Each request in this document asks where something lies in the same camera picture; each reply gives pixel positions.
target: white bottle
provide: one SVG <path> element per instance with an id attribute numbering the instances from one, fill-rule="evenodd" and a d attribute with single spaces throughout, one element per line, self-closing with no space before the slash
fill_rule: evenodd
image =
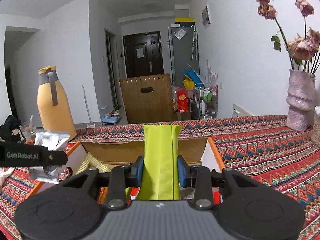
<path id="1" fill-rule="evenodd" d="M 201 114 L 205 113 L 205 102 L 202 100 L 201 102 Z"/>

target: thermos handle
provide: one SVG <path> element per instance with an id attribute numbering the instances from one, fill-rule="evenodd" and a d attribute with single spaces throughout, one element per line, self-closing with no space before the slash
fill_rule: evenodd
<path id="1" fill-rule="evenodd" d="M 54 74 L 52 71 L 48 72 L 48 77 L 49 77 L 49 83 L 50 83 L 52 103 L 53 103 L 53 106 L 57 106 L 58 105 L 57 88 L 56 88 Z"/>

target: white cloth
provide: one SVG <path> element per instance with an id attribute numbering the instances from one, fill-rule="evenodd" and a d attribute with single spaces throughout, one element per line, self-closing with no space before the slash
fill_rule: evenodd
<path id="1" fill-rule="evenodd" d="M 3 168 L 0 168 L 0 191 L 2 190 L 2 185 L 4 180 L 9 177 L 14 171 L 13 167 L 10 167 L 7 171 L 4 171 Z"/>

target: yellow thermos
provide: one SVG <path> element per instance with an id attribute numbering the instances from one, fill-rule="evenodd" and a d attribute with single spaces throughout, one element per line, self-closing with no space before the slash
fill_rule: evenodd
<path id="1" fill-rule="evenodd" d="M 38 110 L 46 130 L 67 132 L 69 140 L 76 136 L 67 94 L 61 85 L 55 66 L 39 69 Z"/>

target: wooden chair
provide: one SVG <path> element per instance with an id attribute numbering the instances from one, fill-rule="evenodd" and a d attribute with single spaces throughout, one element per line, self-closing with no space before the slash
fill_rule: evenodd
<path id="1" fill-rule="evenodd" d="M 169 74 L 120 79 L 128 124 L 173 121 Z"/>

